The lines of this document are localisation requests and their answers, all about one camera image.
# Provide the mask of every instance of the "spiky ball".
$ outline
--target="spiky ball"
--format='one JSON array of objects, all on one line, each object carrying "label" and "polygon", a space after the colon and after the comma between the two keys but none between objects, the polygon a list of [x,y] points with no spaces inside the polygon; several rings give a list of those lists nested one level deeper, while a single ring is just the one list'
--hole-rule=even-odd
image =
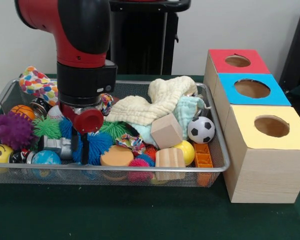
[{"label": "spiky ball", "polygon": [[[149,167],[149,164],[143,159],[135,158],[130,162],[129,167]],[[130,171],[128,173],[128,181],[132,183],[145,182],[152,176],[152,172],[149,171]]]},{"label": "spiky ball", "polygon": [[27,148],[36,138],[33,134],[34,127],[28,118],[8,112],[0,115],[0,141],[14,150]]},{"label": "spiky ball", "polygon": [[146,147],[144,154],[148,155],[154,162],[156,162],[156,152],[158,152],[158,149],[151,145]]},{"label": "spiky ball", "polygon": [[[112,137],[105,132],[89,133],[89,159],[88,164],[100,165],[100,156],[108,152],[112,146]],[[81,162],[83,143],[79,135],[77,151],[72,153],[73,160],[76,163]]]},{"label": "spiky ball", "polygon": [[34,134],[37,137],[47,136],[49,139],[61,138],[58,120],[51,119],[47,116],[46,119],[36,118],[32,123],[34,126]]},{"label": "spiky ball", "polygon": [[149,157],[146,154],[140,154],[140,155],[136,156],[135,158],[145,160],[149,164],[149,167],[154,167],[156,165],[155,161],[153,161],[151,159],[151,157]]},{"label": "spiky ball", "polygon": [[60,131],[61,131],[61,136],[63,138],[66,138],[66,139],[71,139],[71,135],[72,135],[72,122],[63,117],[62,120],[59,122],[59,128],[60,128]]},{"label": "spiky ball", "polygon": [[131,134],[124,122],[103,122],[100,132],[107,133],[112,137],[113,144],[115,144],[116,139],[120,138],[123,134]]}]

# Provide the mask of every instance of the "light blue cloth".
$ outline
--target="light blue cloth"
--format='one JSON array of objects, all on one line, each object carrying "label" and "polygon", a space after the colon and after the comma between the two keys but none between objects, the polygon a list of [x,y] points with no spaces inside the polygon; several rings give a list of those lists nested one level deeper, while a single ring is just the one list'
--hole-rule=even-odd
[{"label": "light blue cloth", "polygon": [[198,109],[203,109],[205,102],[199,97],[182,96],[180,97],[173,115],[178,120],[182,128],[182,138],[187,140],[188,138],[188,124],[194,118]]},{"label": "light blue cloth", "polygon": [[[188,124],[194,118],[198,109],[203,109],[205,106],[204,101],[199,97],[193,96],[182,96],[175,109],[173,110],[173,115],[177,119],[178,123],[182,128],[182,138],[187,140],[188,138]],[[128,122],[138,133],[141,135],[143,141],[146,144],[152,144],[156,148],[158,145],[151,136],[151,124],[143,126],[135,123]]]},{"label": "light blue cloth", "polygon": [[135,124],[135,123],[130,123],[128,122],[135,130],[138,131],[138,133],[141,135],[143,141],[146,144],[152,144],[158,149],[158,145],[156,144],[155,140],[151,136],[151,124],[147,126]]}]

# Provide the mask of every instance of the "stacked wooden boxes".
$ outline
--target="stacked wooden boxes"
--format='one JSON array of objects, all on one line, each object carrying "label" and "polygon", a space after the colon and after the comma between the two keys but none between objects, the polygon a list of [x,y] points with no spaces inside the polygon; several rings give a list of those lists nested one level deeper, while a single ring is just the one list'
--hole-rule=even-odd
[{"label": "stacked wooden boxes", "polygon": [[255,50],[209,50],[209,86],[231,165],[232,203],[294,203],[300,192],[300,117]]}]

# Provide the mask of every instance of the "white baseball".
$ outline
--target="white baseball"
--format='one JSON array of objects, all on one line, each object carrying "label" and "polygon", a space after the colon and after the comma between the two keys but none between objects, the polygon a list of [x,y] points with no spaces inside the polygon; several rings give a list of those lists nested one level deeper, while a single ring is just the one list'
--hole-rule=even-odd
[{"label": "white baseball", "polygon": [[47,114],[51,119],[58,120],[59,122],[62,120],[63,115],[59,109],[58,105],[53,106]]}]

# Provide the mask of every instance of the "purple spiky ball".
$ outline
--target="purple spiky ball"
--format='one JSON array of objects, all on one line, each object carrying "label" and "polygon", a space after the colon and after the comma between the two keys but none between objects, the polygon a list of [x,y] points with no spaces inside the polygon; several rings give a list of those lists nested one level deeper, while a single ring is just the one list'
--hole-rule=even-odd
[{"label": "purple spiky ball", "polygon": [[23,115],[8,112],[0,115],[0,141],[14,150],[27,148],[35,139],[34,127]]}]

